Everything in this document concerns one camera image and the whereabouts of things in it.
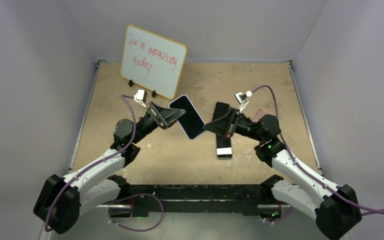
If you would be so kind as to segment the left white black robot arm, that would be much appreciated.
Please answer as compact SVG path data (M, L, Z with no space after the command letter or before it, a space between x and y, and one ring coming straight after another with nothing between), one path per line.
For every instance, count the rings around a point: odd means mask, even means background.
M109 201L118 205L128 201L128 189L113 173L133 162L141 150L136 146L139 141L157 128L170 128L186 113L154 102L145 108L145 115L139 119L117 122L112 145L96 160L65 176L53 174L46 179L33 208L46 232L63 234L89 208Z

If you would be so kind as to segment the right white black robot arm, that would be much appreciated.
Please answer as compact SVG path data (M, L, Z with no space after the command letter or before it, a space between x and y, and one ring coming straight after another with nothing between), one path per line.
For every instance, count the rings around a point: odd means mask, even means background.
M318 174L289 153L278 138L279 120L271 114L252 121L236 108L203 126L203 129L224 138L234 134L258 141L254 151L258 159L293 181L281 177L267 180L260 196L268 204L276 200L287 203L315 221L318 229L330 240L341 239L362 220L356 206L358 199L352 187L338 184Z

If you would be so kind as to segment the pink phone case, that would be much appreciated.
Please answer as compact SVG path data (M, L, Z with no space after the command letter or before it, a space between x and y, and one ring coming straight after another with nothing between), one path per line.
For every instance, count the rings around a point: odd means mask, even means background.
M258 108L257 111L252 116L251 120L253 122L258 122L263 116L269 115L270 113L262 108Z

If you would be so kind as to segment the black smartphone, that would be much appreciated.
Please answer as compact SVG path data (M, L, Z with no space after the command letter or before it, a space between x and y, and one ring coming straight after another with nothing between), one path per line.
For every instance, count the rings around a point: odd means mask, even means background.
M230 160L233 157L231 138L216 135L216 157L219 160Z

